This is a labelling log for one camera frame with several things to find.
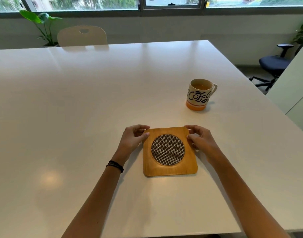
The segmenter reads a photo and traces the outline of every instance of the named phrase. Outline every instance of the orange mug base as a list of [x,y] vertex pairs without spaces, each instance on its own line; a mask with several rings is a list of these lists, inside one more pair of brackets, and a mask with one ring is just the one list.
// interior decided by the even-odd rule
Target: orange mug base
[[189,104],[188,101],[186,101],[186,106],[187,106],[189,109],[191,109],[191,110],[194,110],[194,111],[201,111],[201,110],[204,110],[205,107],[206,107],[207,105],[204,105],[204,106],[202,106],[202,107],[195,107],[195,106]]

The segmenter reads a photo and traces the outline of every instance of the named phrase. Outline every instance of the blue office chair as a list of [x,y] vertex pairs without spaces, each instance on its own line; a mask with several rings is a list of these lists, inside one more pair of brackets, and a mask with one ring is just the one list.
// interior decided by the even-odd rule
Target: blue office chair
[[[262,78],[258,78],[258,77],[249,78],[250,81],[252,81],[253,79],[257,79],[257,80],[263,82],[263,83],[256,84],[255,86],[256,87],[267,86],[267,88],[265,89],[266,91],[268,91],[274,85],[274,83],[277,81],[279,76],[285,71],[285,69],[288,67],[288,65],[291,62],[291,60],[285,58],[285,55],[287,53],[287,50],[289,48],[292,48],[293,45],[292,44],[278,44],[277,47],[281,47],[283,49],[280,56],[278,56],[278,55],[266,56],[259,60],[259,63],[261,65],[262,69],[269,72],[274,78],[271,81],[265,80]],[[295,56],[297,55],[297,53],[300,51],[301,48],[302,48],[302,46],[300,46],[297,49],[297,51],[295,52]]]

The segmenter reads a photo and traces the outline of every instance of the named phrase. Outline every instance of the white chair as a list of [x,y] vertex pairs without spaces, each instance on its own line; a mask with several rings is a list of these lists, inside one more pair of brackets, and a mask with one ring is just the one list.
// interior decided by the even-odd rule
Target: white chair
[[58,35],[61,47],[106,45],[105,31],[95,26],[75,26],[62,29]]

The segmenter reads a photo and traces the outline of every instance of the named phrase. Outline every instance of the black bracelet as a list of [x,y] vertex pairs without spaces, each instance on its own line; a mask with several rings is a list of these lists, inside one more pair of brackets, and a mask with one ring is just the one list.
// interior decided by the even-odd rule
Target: black bracelet
[[107,166],[113,166],[115,168],[118,168],[121,171],[121,173],[123,173],[123,171],[124,171],[123,166],[121,166],[118,162],[115,162],[113,160],[110,160],[109,163],[106,165],[106,167]]

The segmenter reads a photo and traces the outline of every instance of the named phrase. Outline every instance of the mug handle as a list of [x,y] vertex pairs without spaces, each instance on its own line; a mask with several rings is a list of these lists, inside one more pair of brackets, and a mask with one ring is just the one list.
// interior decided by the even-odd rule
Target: mug handle
[[216,85],[215,83],[213,84],[213,86],[214,86],[214,88],[213,88],[213,90],[212,90],[211,95],[214,94],[214,92],[217,90],[217,85]]

